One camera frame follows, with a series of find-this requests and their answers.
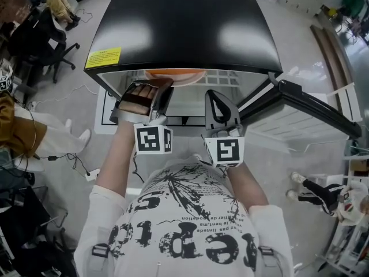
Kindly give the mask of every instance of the white pants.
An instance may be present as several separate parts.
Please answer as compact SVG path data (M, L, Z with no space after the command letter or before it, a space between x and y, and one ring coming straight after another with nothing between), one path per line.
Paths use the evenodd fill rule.
M15 106L14 115L32 120L30 112L18 105ZM69 133L65 125L53 115L32 112L32 116L35 121L47 126L46 134L36 153L39 151L46 151L53 155L79 153L85 148L86 143Z

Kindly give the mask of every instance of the white cable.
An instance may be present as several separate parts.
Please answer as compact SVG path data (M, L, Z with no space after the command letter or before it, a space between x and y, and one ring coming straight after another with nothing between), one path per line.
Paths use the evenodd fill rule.
M87 87L87 85L86 85L86 84L83 84L83 85L81 85L80 87L73 89L71 92L69 92L69 94L67 94L67 96L65 96L65 97L64 97L64 98L62 98L62 99L47 99L47 100L40 100L40 101L36 102L35 107L34 107L33 109L35 110L38 104L42 104L42 103L45 103L45 102L52 102L52 101L55 101L55 102L61 102L62 100L65 100L65 99L69 98L69 96L73 93L73 91L76 91L76 90L78 90L78 89L80 89L80 88L82 88L82 87L85 87L85 88L86 88L90 93L92 93L93 95L99 95L98 93L91 91L91 90Z

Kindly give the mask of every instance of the black pants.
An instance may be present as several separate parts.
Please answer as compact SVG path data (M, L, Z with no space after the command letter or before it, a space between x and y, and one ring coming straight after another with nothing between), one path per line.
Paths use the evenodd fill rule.
M299 193L299 201L310 202L314 205L321 205L326 214L334 214L331 211L332 206L337 204L338 195L345 186L331 184L324 188L315 182L309 181L308 179L305 179L302 185L310 192Z

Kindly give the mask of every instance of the forearm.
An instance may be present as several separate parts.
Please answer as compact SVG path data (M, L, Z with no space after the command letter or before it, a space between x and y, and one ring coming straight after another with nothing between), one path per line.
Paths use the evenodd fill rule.
M248 210L255 205L268 205L263 189L245 163L227 170L237 200Z
M124 197L129 164L134 147L134 129L130 122L118 125L109 153L97 177L96 184Z

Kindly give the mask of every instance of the khaki pants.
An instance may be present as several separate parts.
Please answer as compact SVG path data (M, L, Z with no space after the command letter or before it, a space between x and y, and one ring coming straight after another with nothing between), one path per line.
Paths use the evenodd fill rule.
M70 4L68 0L46 0L46 4L50 7L53 15L58 19L65 19L68 16L68 11L71 12Z

